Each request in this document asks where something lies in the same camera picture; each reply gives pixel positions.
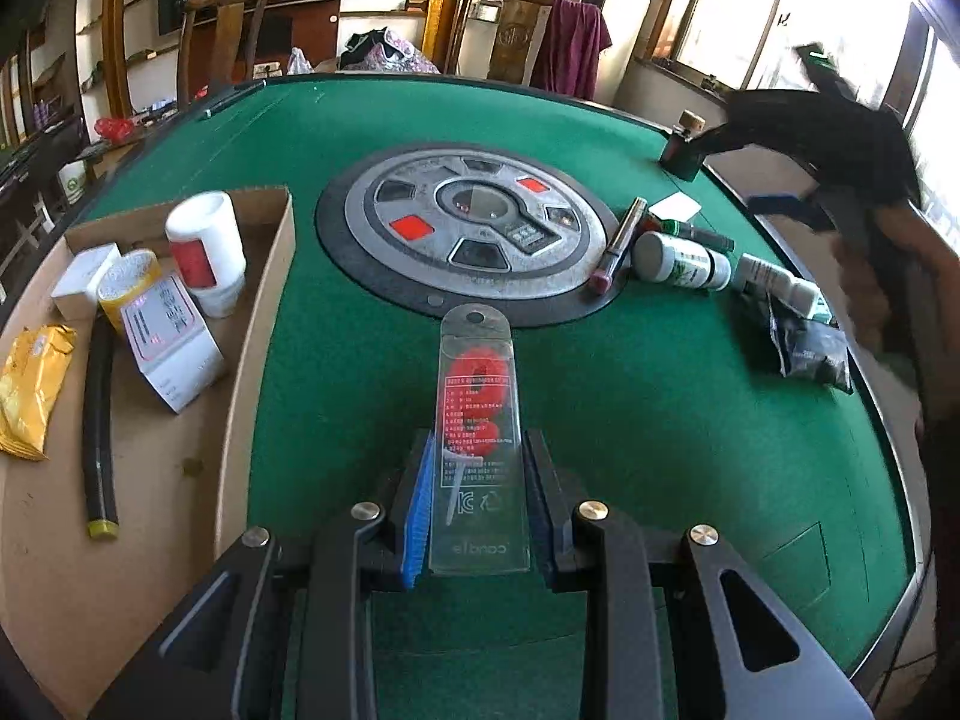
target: person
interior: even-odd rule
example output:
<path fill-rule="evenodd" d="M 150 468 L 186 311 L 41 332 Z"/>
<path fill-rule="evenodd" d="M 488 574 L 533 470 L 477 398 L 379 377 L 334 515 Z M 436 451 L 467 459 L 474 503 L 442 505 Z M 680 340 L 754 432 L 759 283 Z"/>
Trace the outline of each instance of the person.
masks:
<path fill-rule="evenodd" d="M 960 257 L 912 205 L 877 209 L 875 220 L 897 247 L 917 256 L 933 276 L 944 345 L 960 352 Z M 866 259 L 842 238 L 832 246 L 854 336 L 861 346 L 880 352 L 888 325 L 902 317 L 894 315 Z M 955 720 L 960 717 L 960 408 L 935 424 L 918 426 L 918 443 L 936 556 L 937 664 L 901 720 Z"/>

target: white card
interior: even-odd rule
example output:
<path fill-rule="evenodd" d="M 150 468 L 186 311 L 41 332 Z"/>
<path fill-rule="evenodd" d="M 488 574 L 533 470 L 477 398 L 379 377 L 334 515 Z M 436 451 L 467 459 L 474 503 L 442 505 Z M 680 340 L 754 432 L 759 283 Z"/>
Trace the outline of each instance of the white card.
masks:
<path fill-rule="evenodd" d="M 657 218 L 675 218 L 677 221 L 690 221 L 700 213 L 700 204 L 682 191 L 675 191 L 671 196 L 654 203 L 650 213 Z"/>

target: wooden chair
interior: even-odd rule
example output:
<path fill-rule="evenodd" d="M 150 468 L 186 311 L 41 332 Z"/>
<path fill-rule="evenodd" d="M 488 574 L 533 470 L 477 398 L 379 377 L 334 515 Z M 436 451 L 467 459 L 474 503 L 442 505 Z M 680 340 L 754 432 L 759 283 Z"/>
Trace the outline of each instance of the wooden chair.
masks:
<path fill-rule="evenodd" d="M 467 14 L 473 0 L 457 0 L 456 16 L 453 20 L 450 45 L 446 51 L 446 60 L 442 71 L 456 73 L 460 45 L 467 28 Z M 554 0 L 503 0 L 500 20 L 493 37 L 493 52 L 487 78 L 507 83 L 523 83 L 527 55 L 530 53 L 536 21 L 541 7 L 552 7 Z"/>
<path fill-rule="evenodd" d="M 244 3 L 251 0 L 184 0 L 184 28 L 179 42 L 179 58 L 176 62 L 176 105 L 184 109 L 190 104 L 190 38 L 197 11 L 211 7 L 217 9 L 216 34 L 213 40 L 213 52 L 210 56 L 208 95 L 233 84 L 233 65 L 240 47 L 240 35 L 243 32 Z M 247 33 L 247 47 L 244 52 L 246 73 L 244 80 L 253 78 L 253 58 L 256 56 L 256 41 L 263 22 L 263 11 L 267 0 L 256 0 L 256 8 Z"/>

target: black pouch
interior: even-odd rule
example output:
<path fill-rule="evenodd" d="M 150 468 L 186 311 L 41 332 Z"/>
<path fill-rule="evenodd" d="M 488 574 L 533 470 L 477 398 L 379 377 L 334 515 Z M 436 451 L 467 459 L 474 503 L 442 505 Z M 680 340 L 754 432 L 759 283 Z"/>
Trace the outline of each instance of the black pouch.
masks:
<path fill-rule="evenodd" d="M 744 293 L 755 322 L 763 327 L 779 357 L 785 379 L 809 379 L 853 393 L 847 336 L 833 324 L 798 316 L 768 293 Z"/>

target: green table surface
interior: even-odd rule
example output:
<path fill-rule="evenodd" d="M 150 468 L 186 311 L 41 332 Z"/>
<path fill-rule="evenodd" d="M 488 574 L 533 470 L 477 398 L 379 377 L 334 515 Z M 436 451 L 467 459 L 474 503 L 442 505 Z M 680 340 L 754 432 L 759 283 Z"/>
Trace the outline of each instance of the green table surface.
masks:
<path fill-rule="evenodd" d="M 368 496 L 432 424 L 440 322 L 368 293 L 314 230 L 323 187 L 373 151 L 468 141 L 574 176 L 616 213 L 678 188 L 699 222 L 773 261 L 737 201 L 656 158 L 661 132 L 598 110 L 476 85 L 410 79 L 277 84 L 180 124 L 117 177 L 107 215 L 209 189 L 285 184 L 296 255 L 264 370 L 250 520 L 306 536 Z M 521 422 L 594 497 L 640 524 L 718 528 L 844 669 L 872 644 L 912 556 L 866 391 L 786 381 L 728 293 L 630 281 L 586 319 L 515 331 Z M 584 611 L 536 574 L 421 579 L 374 602 L 381 715 L 575 717 Z"/>

